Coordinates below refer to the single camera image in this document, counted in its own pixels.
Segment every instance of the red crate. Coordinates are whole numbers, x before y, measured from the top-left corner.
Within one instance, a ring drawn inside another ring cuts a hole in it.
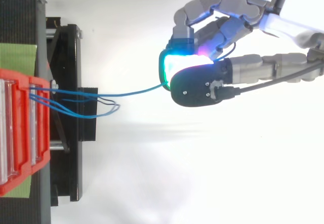
[[[23,183],[28,176],[44,167],[50,160],[49,109],[46,106],[37,104],[37,140],[39,140],[37,141],[37,145],[39,146],[37,148],[38,159],[36,165],[31,165],[29,110],[30,84],[46,88],[49,88],[50,84],[46,80],[29,77],[19,72],[5,69],[0,69],[0,79],[1,83],[5,85],[4,91],[3,87],[1,87],[2,91],[0,93],[2,93],[3,96],[0,99],[2,100],[0,103],[3,104],[5,102],[6,106],[5,117],[3,107],[2,115],[0,115],[0,117],[2,117],[0,120],[5,119],[6,122],[6,128],[1,127],[3,123],[0,122],[0,130],[4,131],[4,129],[6,129],[5,140],[0,137],[0,141],[2,140],[2,142],[5,142],[2,145],[0,144],[0,154],[2,153],[0,158],[1,156],[5,156],[3,160],[7,160],[5,164],[5,162],[2,162],[0,159],[0,174],[3,174],[7,169],[7,178],[4,177],[2,182],[0,182],[0,196],[3,196]],[[49,98],[48,92],[39,91],[37,94],[44,98]]]

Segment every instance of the screw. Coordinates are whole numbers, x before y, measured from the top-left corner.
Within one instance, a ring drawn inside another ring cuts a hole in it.
[[[51,80],[51,89],[54,89],[54,90],[59,89],[59,85],[56,83],[55,80]]]
[[[78,39],[83,39],[83,31],[82,31],[82,30],[78,30],[78,31],[76,32],[76,37],[77,37]]]

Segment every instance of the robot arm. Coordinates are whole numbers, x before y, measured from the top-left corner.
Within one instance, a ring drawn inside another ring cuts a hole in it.
[[[213,105],[232,96],[222,95],[225,84],[257,83],[259,80],[287,79],[287,82],[313,81],[323,74],[324,35],[321,27],[299,24],[281,17],[286,0],[193,0],[175,13],[173,36],[160,55],[160,79],[168,55],[205,55],[212,63],[195,65],[174,73],[170,88],[174,101],[186,107]],[[222,17],[194,33],[193,24],[213,15]],[[261,57],[245,55],[224,59],[217,58],[223,49],[261,29],[267,34],[289,37],[301,48],[310,48],[308,56],[298,53]]]

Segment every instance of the blue light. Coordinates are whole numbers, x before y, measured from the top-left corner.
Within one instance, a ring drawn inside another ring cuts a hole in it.
[[[165,81],[168,82],[168,87],[170,88],[170,82],[172,77],[179,71],[193,66],[208,65],[213,63],[214,62],[207,56],[167,55],[164,60]]]

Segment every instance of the black bracket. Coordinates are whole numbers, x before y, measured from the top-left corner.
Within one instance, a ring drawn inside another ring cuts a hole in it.
[[[48,33],[51,35],[47,37],[47,56],[59,89],[97,94],[97,88],[81,87],[78,26],[60,26],[59,18],[47,18],[47,30],[55,30]],[[63,99],[83,98],[64,94],[52,94],[51,97],[78,114],[97,114],[97,101],[67,102]],[[51,141],[63,145],[63,149],[51,151],[51,205],[57,206],[59,196],[70,196],[71,201],[82,197],[82,142],[95,141],[96,119],[74,118],[52,110],[50,121]]]

